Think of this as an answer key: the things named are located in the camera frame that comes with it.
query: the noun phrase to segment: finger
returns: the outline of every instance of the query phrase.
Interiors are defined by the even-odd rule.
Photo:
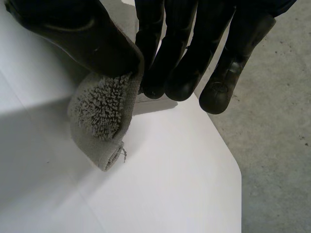
[[[165,94],[184,101],[204,75],[234,13],[227,0],[199,0],[191,45],[165,83]]]
[[[139,31],[135,44],[145,59],[145,71],[149,70],[159,45],[163,18],[164,0],[135,0]]]
[[[164,94],[164,82],[185,51],[196,7],[197,0],[165,1],[166,35],[142,82],[147,97],[158,99]]]
[[[275,23],[276,20],[264,10],[237,7],[217,67],[199,98],[204,111],[220,114],[226,110],[253,49]]]

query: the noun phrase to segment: gloved hand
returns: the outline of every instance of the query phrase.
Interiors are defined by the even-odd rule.
[[[203,110],[222,113],[254,47],[295,0],[135,0],[139,19],[136,45],[145,58],[143,93],[164,93],[173,100],[190,97],[205,73],[232,16],[222,56],[201,96]],[[167,31],[155,57],[166,12]],[[186,54],[193,18],[194,35]]]

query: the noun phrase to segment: white surface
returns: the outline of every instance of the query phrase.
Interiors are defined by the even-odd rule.
[[[135,116],[103,173],[66,117],[86,71],[3,6],[0,43],[1,233],[241,232],[241,174],[196,97]]]
[[[135,6],[135,0],[121,0],[125,4]]]

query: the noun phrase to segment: microfiber towel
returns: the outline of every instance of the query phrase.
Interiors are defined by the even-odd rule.
[[[108,171],[124,151],[122,139],[132,119],[143,67],[141,59],[136,70],[120,77],[90,73],[69,103],[71,137],[103,171]]]

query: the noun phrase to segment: black glove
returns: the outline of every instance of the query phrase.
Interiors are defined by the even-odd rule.
[[[139,19],[136,45],[145,58],[143,93],[173,100],[191,96],[205,73],[224,30],[229,37],[218,65],[200,96],[203,110],[223,112],[254,47],[295,0],[135,0]],[[164,9],[167,31],[158,54]],[[194,35],[182,57],[197,12]]]

